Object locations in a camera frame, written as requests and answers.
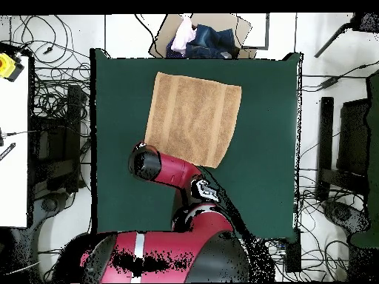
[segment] clothing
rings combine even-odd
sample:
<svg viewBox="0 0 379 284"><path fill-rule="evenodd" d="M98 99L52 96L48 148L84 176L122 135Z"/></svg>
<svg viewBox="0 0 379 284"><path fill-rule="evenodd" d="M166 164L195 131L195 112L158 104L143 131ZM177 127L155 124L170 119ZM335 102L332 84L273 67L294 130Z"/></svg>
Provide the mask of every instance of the clothing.
<svg viewBox="0 0 379 284"><path fill-rule="evenodd" d="M191 19L188 16L183 16L183 21L176 31L176 36L172 42L171 50L184 55L186 52L186 44L194 40L195 37L196 30L192 29Z"/></svg>
<svg viewBox="0 0 379 284"><path fill-rule="evenodd" d="M201 24L195 39L186 45L186 58L235 58L237 53L232 29L216 32Z"/></svg>
<svg viewBox="0 0 379 284"><path fill-rule="evenodd" d="M184 58L184 56L181 53L171 50L172 42L174 41L174 39L175 37L170 40L169 44L166 47L166 58Z"/></svg>

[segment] white table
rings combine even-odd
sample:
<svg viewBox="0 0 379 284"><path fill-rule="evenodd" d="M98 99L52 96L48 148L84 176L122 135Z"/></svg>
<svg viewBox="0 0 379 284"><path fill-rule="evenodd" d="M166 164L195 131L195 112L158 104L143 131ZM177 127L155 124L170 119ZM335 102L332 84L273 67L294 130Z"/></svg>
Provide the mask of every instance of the white table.
<svg viewBox="0 0 379 284"><path fill-rule="evenodd" d="M2 132L27 131L28 57L24 70L10 82L0 78L0 127ZM0 226L27 226L27 133L6 137L0 154L11 143L16 147L0 161Z"/></svg>

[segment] cardboard box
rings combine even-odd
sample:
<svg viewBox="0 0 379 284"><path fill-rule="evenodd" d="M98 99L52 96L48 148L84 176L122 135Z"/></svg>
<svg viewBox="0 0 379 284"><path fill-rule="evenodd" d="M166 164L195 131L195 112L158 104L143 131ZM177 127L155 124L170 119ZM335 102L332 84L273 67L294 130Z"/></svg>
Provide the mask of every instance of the cardboard box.
<svg viewBox="0 0 379 284"><path fill-rule="evenodd" d="M230 13L194 13L192 15L191 21L193 26L197 27L198 24L206 25L213 28L216 32L232 28L235 37L235 46L238 48L241 48L240 43L244 43L247 34L251 29L249 22L243 20L242 18L239 18L238 21L238 18ZM162 22L155 45L157 51L165 58L167 45L171 39L175 37L176 31L178 30L181 22L182 18L178 14L167 14L166 18ZM238 58L248 58L249 55L250 58L254 58L256 50L246 50L240 50ZM149 53L156 58L160 58L160 55L155 51L154 44L151 45Z"/></svg>

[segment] desk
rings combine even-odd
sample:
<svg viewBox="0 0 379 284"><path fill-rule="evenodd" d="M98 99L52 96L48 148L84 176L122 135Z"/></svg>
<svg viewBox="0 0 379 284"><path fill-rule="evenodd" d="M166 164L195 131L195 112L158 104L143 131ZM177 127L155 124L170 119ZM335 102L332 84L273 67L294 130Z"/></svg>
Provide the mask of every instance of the desk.
<svg viewBox="0 0 379 284"><path fill-rule="evenodd" d="M242 86L233 139L210 171L253 234L293 236L299 54L285 61L108 59L91 50L90 57L95 231L171 228L174 190L136 180L127 169L131 149L144 139L159 71Z"/></svg>
<svg viewBox="0 0 379 284"><path fill-rule="evenodd" d="M0 44L0 51L9 46ZM10 82L0 79L0 127L2 132L25 132L29 121L29 58L21 57L24 70ZM16 147L0 161L0 226L26 227L28 209L28 134L4 139L2 153L11 143Z"/></svg>

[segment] chair leg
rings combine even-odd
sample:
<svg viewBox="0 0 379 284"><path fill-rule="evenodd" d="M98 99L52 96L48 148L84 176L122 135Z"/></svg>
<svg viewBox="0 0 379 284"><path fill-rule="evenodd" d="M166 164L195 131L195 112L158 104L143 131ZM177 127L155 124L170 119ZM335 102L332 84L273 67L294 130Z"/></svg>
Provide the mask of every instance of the chair leg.
<svg viewBox="0 0 379 284"><path fill-rule="evenodd" d="M352 23L346 23L344 25L342 25L340 28L338 28L337 32L334 33L334 35L326 42L325 45L323 45L323 47L315 54L315 58L318 58L325 50L328 46L330 46L330 44L335 40L337 39L337 37L344 33L345 30L348 30L349 28L352 27Z"/></svg>

